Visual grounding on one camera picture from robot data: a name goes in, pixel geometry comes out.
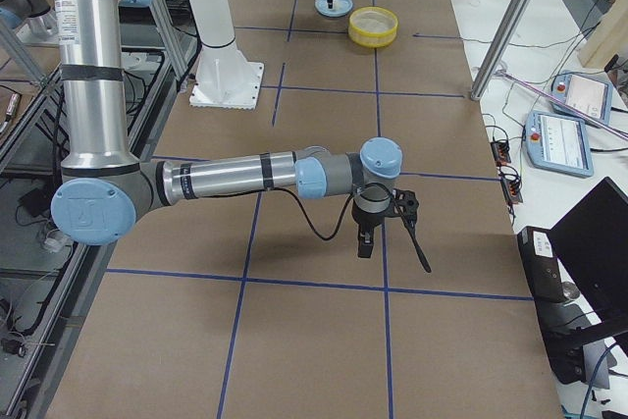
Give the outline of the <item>yellow bamboo steamer basket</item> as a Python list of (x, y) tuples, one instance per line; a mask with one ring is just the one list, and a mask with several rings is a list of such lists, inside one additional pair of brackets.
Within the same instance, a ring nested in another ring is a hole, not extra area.
[(398, 18), (390, 10), (370, 6), (355, 10), (348, 19), (348, 36), (367, 48), (389, 46), (396, 39)]

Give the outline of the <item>metal reacher grabber stick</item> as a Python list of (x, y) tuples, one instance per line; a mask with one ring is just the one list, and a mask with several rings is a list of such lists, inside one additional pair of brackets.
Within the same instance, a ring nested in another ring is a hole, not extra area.
[(610, 134), (618, 137), (619, 139), (622, 139), (624, 141), (628, 140), (627, 137), (627, 133), (624, 131), (619, 131), (617, 129), (614, 129), (613, 127), (605, 124), (604, 122), (595, 119), (589, 115), (584, 114), (583, 112), (577, 110), (576, 108), (573, 108), (571, 106), (569, 106), (568, 104), (558, 100), (557, 98), (555, 98), (553, 95), (548, 94), (546, 92), (544, 92), (543, 90), (540, 90), (538, 88), (536, 88), (535, 86), (533, 86), (531, 83), (526, 82), (524, 80), (518, 79), (514, 76), (512, 76), (511, 74), (509, 74), (506, 70), (497, 70), (494, 72), (494, 76), (495, 77), (499, 77), (499, 78), (503, 78), (503, 79), (509, 79), (512, 82), (522, 86), (523, 88), (545, 98), (546, 100), (548, 100), (550, 103), (556, 105), (557, 107), (559, 107), (560, 109), (563, 109), (565, 111), (571, 112), (574, 116), (584, 120), (588, 125), (591, 125), (593, 127), (599, 128), (601, 130), (607, 131)]

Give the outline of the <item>teach pendant tablet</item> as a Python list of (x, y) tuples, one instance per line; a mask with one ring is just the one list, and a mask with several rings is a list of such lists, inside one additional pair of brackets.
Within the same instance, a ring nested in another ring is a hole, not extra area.
[(553, 80), (550, 94), (590, 118), (609, 124), (612, 84), (603, 76), (563, 71)]
[(583, 120), (533, 110), (526, 119), (524, 131), (524, 148), (533, 167), (578, 178), (594, 174)]

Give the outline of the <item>black monitor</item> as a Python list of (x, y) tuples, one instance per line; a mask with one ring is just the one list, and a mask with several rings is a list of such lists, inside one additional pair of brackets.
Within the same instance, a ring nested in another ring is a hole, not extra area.
[(627, 313), (627, 194), (609, 177), (550, 230), (553, 251), (601, 318)]

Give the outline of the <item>orange black adapter board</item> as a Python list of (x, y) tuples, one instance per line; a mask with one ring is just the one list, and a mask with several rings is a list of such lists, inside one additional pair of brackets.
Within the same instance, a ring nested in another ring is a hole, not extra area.
[(521, 196), (520, 190), (518, 186), (514, 183), (514, 181), (510, 181), (508, 179), (500, 180), (501, 189), (504, 195), (505, 202), (508, 205), (516, 205), (523, 202), (523, 197)]
[(511, 163), (510, 144), (507, 139), (493, 140), (490, 146), (497, 166)]

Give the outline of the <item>near teach pendant tablet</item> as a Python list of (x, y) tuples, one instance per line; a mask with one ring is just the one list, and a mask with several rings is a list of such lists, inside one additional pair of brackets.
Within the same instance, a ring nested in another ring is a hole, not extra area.
[(524, 148), (533, 167), (578, 178), (594, 174), (583, 120), (533, 110), (526, 119), (524, 131)]

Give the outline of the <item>far teach pendant tablet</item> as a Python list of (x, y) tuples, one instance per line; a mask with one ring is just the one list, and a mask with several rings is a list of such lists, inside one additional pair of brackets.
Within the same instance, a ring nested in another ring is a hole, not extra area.
[(609, 124), (612, 84), (603, 76), (563, 71), (553, 80), (550, 94), (590, 118)]

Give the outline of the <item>aluminium frame post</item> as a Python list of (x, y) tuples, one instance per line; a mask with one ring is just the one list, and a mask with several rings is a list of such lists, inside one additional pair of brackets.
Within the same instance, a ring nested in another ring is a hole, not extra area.
[(501, 60), (530, 1), (531, 0), (510, 0), (497, 28), (496, 35), (474, 79), (470, 90), (471, 100), (479, 101), (482, 98), (491, 77), (497, 71), (497, 64)]

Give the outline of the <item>black computer box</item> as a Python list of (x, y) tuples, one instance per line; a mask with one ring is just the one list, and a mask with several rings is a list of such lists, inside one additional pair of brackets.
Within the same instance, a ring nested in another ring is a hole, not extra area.
[(612, 313), (597, 324), (583, 314), (568, 319), (577, 307), (567, 303), (580, 291), (561, 278), (548, 231), (526, 227), (517, 241), (552, 372), (563, 385), (582, 382), (609, 389), (609, 360), (605, 359), (600, 368), (595, 365), (605, 350), (603, 341), (627, 332), (627, 316)]

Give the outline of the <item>light blue plate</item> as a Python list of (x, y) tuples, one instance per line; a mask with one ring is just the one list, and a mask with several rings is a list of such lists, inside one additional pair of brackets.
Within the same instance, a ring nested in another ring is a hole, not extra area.
[(314, 7), (316, 11), (326, 18), (340, 18), (347, 15), (353, 9), (352, 0), (315, 0)]

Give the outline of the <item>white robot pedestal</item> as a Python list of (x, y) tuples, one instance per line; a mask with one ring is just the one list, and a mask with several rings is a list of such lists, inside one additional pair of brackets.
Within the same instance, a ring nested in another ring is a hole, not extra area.
[(264, 65), (247, 61), (237, 47), (229, 0), (188, 1), (201, 43), (190, 104), (255, 108)]

